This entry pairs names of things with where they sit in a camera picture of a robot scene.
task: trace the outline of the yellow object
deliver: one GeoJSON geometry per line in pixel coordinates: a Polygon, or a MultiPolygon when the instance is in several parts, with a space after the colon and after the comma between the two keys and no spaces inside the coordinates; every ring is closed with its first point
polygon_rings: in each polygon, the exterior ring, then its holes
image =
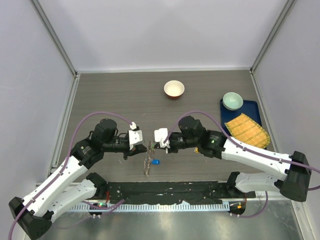
{"type": "Polygon", "coordinates": [[[269,134],[247,115],[241,113],[225,123],[226,128],[237,140],[264,149],[270,143],[269,134]]]}

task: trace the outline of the white bowl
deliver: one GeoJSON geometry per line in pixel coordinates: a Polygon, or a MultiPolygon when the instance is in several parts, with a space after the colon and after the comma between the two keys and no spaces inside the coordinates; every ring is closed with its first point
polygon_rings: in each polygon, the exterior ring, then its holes
{"type": "Polygon", "coordinates": [[[223,106],[231,111],[238,110],[244,104],[242,97],[233,91],[227,92],[222,99],[223,106]]]}
{"type": "Polygon", "coordinates": [[[168,81],[164,87],[165,94],[171,99],[178,99],[185,91],[185,86],[177,80],[168,81]]]}

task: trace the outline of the wall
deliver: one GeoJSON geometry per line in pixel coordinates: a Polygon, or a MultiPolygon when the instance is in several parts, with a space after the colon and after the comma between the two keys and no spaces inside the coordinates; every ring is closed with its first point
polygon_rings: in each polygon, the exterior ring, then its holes
{"type": "Polygon", "coordinates": [[[252,66],[286,0],[40,0],[78,71],[252,66]]]}
{"type": "Polygon", "coordinates": [[[9,201],[48,173],[72,75],[28,0],[2,1],[0,16],[0,239],[7,239],[9,201]]]}
{"type": "MultiPolygon", "coordinates": [[[[281,152],[306,154],[320,169],[320,1],[298,0],[256,71],[262,99],[281,152]]],[[[312,173],[310,186],[320,184],[312,173]]],[[[320,191],[308,193],[306,208],[320,239],[320,191]]]]}

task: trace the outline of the blue tray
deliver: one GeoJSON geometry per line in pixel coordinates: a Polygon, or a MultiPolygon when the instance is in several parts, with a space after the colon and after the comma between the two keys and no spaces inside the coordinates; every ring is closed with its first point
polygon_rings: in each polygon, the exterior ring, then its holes
{"type": "Polygon", "coordinates": [[[260,126],[262,126],[258,103],[256,101],[248,101],[244,100],[242,107],[238,110],[231,111],[225,108],[222,103],[222,99],[220,100],[220,112],[221,112],[221,125],[222,128],[226,131],[227,134],[231,135],[228,131],[225,123],[230,122],[232,119],[235,119],[241,114],[247,115],[249,118],[254,120],[260,126]]]}

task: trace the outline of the gray floor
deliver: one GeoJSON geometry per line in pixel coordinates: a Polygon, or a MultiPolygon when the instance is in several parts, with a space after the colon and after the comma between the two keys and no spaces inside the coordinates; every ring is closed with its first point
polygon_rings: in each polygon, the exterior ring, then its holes
{"type": "MultiPolygon", "coordinates": [[[[171,128],[183,113],[202,110],[220,119],[219,101],[227,92],[237,92],[243,99],[258,101],[249,71],[177,71],[82,74],[69,119],[61,159],[66,156],[67,146],[78,122],[95,111],[108,111],[123,115],[136,122],[143,131],[144,139],[153,141],[153,132],[159,128],[171,128]],[[168,99],[163,86],[167,81],[179,80],[185,85],[185,93],[178,100],[168,99]]],[[[266,128],[262,113],[262,124],[266,128]]],[[[207,129],[218,128],[205,116],[195,114],[207,129]]],[[[76,141],[88,136],[105,115],[93,116],[81,127],[76,141]]],[[[129,126],[120,119],[119,132],[129,126]]],[[[157,150],[155,159],[160,165],[152,165],[149,178],[143,175],[145,154],[123,160],[121,153],[106,153],[104,159],[90,172],[97,172],[107,181],[225,181],[230,172],[256,173],[249,166],[219,159],[211,159],[193,153],[193,149],[178,154],[165,154],[157,150]]]]}
{"type": "MultiPolygon", "coordinates": [[[[248,201],[246,215],[257,213],[264,200],[248,201]]],[[[243,219],[227,212],[112,213],[87,219],[88,213],[67,212],[41,240],[302,240],[289,200],[269,201],[259,217],[243,219]]]]}

